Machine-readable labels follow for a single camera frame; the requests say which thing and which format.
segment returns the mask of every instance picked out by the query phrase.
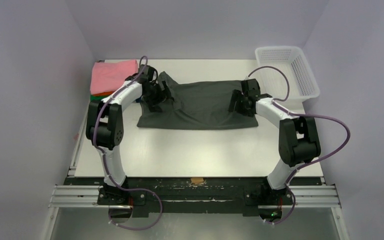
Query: basket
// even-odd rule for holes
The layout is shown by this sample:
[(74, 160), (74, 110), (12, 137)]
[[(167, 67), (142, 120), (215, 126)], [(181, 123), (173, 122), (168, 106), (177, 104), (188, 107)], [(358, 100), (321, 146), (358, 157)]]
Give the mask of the basket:
[[(267, 46), (255, 50), (258, 66), (273, 66), (289, 80), (288, 102), (304, 102), (320, 94), (313, 72), (301, 48), (296, 46)], [(284, 98), (287, 93), (285, 79), (277, 71), (259, 70), (265, 91), (274, 98)]]

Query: white enclosure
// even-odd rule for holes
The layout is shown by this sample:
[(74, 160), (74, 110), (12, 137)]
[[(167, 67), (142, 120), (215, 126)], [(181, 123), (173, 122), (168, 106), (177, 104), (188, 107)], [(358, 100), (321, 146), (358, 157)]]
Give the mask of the white enclosure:
[[(320, 88), (305, 110), (351, 129), (321, 164), (350, 238), (384, 239), (384, 0), (0, 0), (0, 240), (40, 238), (96, 60), (255, 59), (266, 46), (303, 48)], [(345, 138), (317, 127), (322, 155)]]

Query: stack of folded cloths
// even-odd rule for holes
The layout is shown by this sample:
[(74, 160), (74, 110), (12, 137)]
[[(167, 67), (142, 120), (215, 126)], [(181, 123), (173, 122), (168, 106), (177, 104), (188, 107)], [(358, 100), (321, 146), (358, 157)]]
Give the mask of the stack of folded cloths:
[(101, 100), (119, 89), (126, 78), (138, 72), (136, 60), (96, 62), (92, 69), (90, 100)]

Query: white table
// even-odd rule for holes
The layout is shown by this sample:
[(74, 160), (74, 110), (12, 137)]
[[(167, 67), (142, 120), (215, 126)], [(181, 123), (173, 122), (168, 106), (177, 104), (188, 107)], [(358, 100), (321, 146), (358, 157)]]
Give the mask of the white table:
[[(255, 60), (151, 59), (148, 64), (159, 73), (166, 71), (180, 84), (243, 80), (257, 67)], [(253, 77), (260, 82), (259, 74)], [(301, 103), (287, 107), (304, 112)], [(260, 116), (256, 116), (259, 126), (253, 128), (166, 130), (136, 127), (141, 114), (138, 103), (132, 103), (123, 113), (120, 153), (128, 177), (264, 177), (280, 158), (279, 131)], [(104, 176), (98, 152), (86, 138), (84, 129), (73, 158), (75, 177)], [(322, 177), (323, 172), (316, 163), (303, 168), (297, 176)]]

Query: dark gray cloth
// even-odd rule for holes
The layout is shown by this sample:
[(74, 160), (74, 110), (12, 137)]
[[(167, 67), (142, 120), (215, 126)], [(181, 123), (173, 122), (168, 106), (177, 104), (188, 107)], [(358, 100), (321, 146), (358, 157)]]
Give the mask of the dark gray cloth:
[(166, 81), (174, 101), (168, 99), (158, 106), (162, 112), (151, 112), (141, 101), (139, 128), (177, 130), (226, 130), (257, 127), (254, 117), (229, 112), (232, 91), (241, 90), (241, 81), (202, 81), (178, 84), (166, 72), (158, 82)]

